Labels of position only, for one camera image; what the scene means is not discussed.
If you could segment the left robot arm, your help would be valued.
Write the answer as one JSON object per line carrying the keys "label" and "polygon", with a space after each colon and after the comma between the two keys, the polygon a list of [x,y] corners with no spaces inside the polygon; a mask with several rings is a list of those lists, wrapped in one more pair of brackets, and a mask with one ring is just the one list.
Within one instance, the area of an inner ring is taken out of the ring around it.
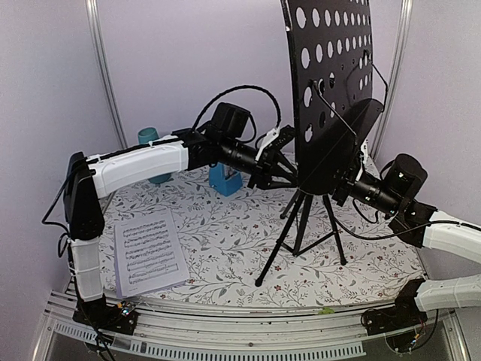
{"label": "left robot arm", "polygon": [[297,171],[281,150],[295,135],[293,126],[276,125],[254,148],[241,140],[252,114],[237,105],[221,102],[210,120],[199,119],[158,140],[125,150],[91,157],[73,154],[56,202],[62,202],[66,223],[57,243],[58,256],[66,256],[77,297],[73,319],[91,326],[132,335],[138,313],[107,303],[101,282],[99,241],[105,221],[100,199],[130,184],[167,173],[204,166],[228,165],[250,175],[250,187],[261,190],[291,188]]}

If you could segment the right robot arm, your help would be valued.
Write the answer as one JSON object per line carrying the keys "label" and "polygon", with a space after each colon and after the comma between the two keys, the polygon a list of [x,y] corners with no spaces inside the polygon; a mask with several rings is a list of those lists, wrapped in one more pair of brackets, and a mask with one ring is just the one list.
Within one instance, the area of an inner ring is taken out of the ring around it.
{"label": "right robot arm", "polygon": [[[383,170],[384,178],[378,178],[355,161],[336,176],[333,200],[342,205],[352,197],[384,213],[390,220],[391,236],[406,244],[480,261],[479,226],[416,201],[428,173],[415,158],[401,153]],[[479,275],[444,281],[417,278],[402,287],[392,307],[368,310],[361,322],[369,335],[377,335],[425,322],[428,311],[479,305]]]}

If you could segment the black music stand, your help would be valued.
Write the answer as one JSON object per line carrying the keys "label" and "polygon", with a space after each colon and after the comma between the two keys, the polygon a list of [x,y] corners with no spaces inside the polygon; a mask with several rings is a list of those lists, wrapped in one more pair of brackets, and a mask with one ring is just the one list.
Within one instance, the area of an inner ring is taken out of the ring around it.
{"label": "black music stand", "polygon": [[329,200],[383,111],[374,99],[373,37],[368,1],[283,1],[292,79],[298,197],[256,279],[260,287],[296,217],[289,252],[299,256],[314,196],[321,196],[337,244]]}

